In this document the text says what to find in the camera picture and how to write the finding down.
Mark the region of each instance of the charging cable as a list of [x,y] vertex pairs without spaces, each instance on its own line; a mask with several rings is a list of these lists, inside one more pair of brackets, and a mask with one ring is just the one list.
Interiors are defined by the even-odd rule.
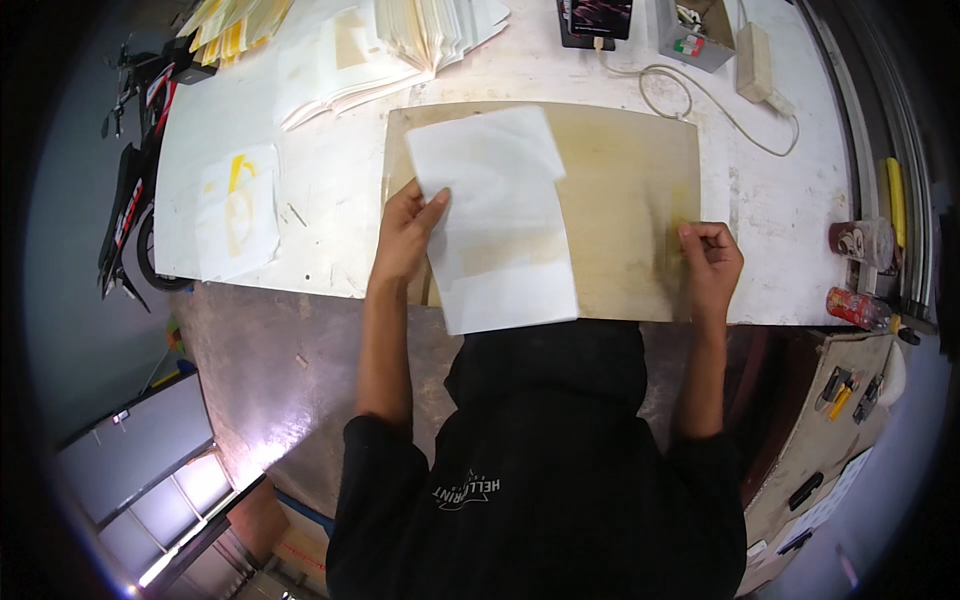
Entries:
[[[647,106],[650,107],[650,109],[653,112],[655,112],[656,114],[658,114],[663,118],[685,120],[686,116],[690,114],[691,110],[693,110],[693,95],[690,94],[690,88],[687,87],[684,84],[684,82],[677,77],[677,75],[680,75],[681,77],[686,78],[689,82],[691,82],[692,84],[700,88],[700,91],[707,94],[707,97],[710,98],[710,100],[713,101],[713,103],[718,108],[720,108],[720,110],[724,114],[727,115],[727,118],[730,119],[730,122],[733,123],[733,126],[736,127],[741,133],[743,133],[744,137],[746,137],[751,142],[753,142],[754,145],[757,146],[760,150],[768,152],[773,156],[780,156],[780,157],[787,156],[793,151],[794,146],[797,145],[797,140],[800,139],[800,120],[797,118],[796,114],[791,114],[790,119],[793,121],[796,127],[791,127],[791,129],[794,132],[793,132],[793,141],[790,142],[790,147],[786,149],[786,152],[782,152],[782,153],[771,150],[770,148],[767,148],[760,142],[756,141],[749,133],[747,133],[747,131],[743,129],[743,126],[737,123],[736,119],[733,118],[733,115],[730,114],[730,112],[726,108],[724,108],[723,105],[721,105],[716,98],[713,97],[713,94],[708,92],[705,87],[703,87],[697,82],[697,80],[693,79],[692,77],[690,77],[689,75],[687,75],[686,73],[678,69],[677,67],[670,66],[669,64],[662,64],[659,62],[655,62],[653,64],[648,64],[647,66],[643,67],[639,71],[621,71],[619,69],[614,69],[613,67],[607,64],[607,59],[605,59],[603,55],[603,38],[602,37],[596,36],[593,38],[593,49],[596,50],[597,59],[600,60],[600,64],[602,64],[603,67],[608,71],[610,71],[611,73],[614,73],[616,75],[622,75],[624,77],[636,77],[636,84],[637,84],[637,87],[639,87],[640,89],[640,96],[643,97],[643,101],[647,103]],[[654,105],[654,103],[650,101],[650,98],[647,97],[646,90],[643,89],[643,78],[646,77],[647,75],[662,75],[664,77],[669,77],[673,81],[677,82],[677,84],[684,89],[684,92],[686,92],[686,110],[683,113],[667,114],[662,110],[660,110],[659,108],[657,108]]]

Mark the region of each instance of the motorcycle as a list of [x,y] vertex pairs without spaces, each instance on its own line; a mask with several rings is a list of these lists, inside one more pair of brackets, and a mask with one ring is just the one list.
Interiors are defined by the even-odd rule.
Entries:
[[123,132],[121,120],[127,102],[136,98],[139,107],[140,146],[134,148],[133,144],[129,143],[120,155],[113,210],[97,264],[97,285],[100,287],[101,300],[120,287],[132,299],[138,300],[147,312],[150,312],[150,307],[133,287],[122,262],[123,250],[136,223],[140,223],[136,243],[137,263],[147,282],[164,292],[181,290],[193,282],[188,278],[159,275],[154,269],[152,254],[156,170],[164,126],[178,81],[197,81],[193,75],[183,77],[184,72],[192,71],[193,53],[189,52],[191,40],[192,37],[171,40],[163,46],[159,54],[131,54],[128,39],[121,45],[116,61],[105,57],[108,66],[118,71],[117,101],[104,119],[100,135],[107,138],[112,118],[114,135],[120,137]]

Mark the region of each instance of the white table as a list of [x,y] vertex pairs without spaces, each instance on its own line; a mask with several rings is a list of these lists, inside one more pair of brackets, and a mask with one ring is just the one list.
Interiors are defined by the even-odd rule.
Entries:
[[[506,31],[435,81],[339,116],[322,114],[292,132],[274,124],[277,52],[336,12],[330,6],[335,3],[298,0],[277,36],[258,54],[209,80],[179,86],[156,184],[157,271],[199,276],[194,223],[200,173],[235,150],[270,142],[277,147],[280,246],[270,264],[230,283],[362,298],[376,249],[391,109],[523,100],[653,112],[640,97],[636,78],[608,73],[593,51],[561,46],[552,2],[502,1],[511,9]],[[829,252],[827,229],[851,215],[839,114],[797,9],[786,2],[746,4],[751,20],[770,34],[774,83],[796,106],[802,133],[790,156],[770,156],[737,132],[699,90],[692,91],[689,120],[700,140],[701,216],[728,223],[746,257],[729,320],[837,324],[826,312],[825,299],[830,286],[844,284],[847,265]],[[726,0],[726,6],[735,28],[735,0]],[[789,123],[766,105],[752,105],[736,94],[735,60],[709,74],[657,52],[654,8],[652,2],[636,3],[630,40],[617,41],[616,52],[608,54],[610,64],[676,64],[710,89],[759,141],[785,149]],[[646,85],[659,107],[684,108],[684,93],[672,82],[650,77]]]

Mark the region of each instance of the gray box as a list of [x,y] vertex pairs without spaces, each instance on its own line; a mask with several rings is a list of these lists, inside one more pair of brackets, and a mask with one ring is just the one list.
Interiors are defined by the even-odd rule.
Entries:
[[[700,14],[707,36],[695,34],[679,23],[678,4]],[[657,0],[657,30],[662,55],[682,60],[708,73],[716,71],[736,54],[723,0]]]

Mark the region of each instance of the concrete floor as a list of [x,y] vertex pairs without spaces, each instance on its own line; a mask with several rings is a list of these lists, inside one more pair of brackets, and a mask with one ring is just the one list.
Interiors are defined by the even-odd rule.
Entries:
[[[265,470],[278,488],[332,516],[342,432],[352,417],[362,301],[197,283],[193,293],[175,294],[173,306],[234,486],[246,487]],[[462,338],[446,335],[440,309],[411,306],[408,314],[414,443],[432,463],[434,436],[454,410],[444,378]],[[690,329],[640,329],[648,384],[638,414],[664,449]],[[749,327],[730,330],[734,372],[750,335]]]

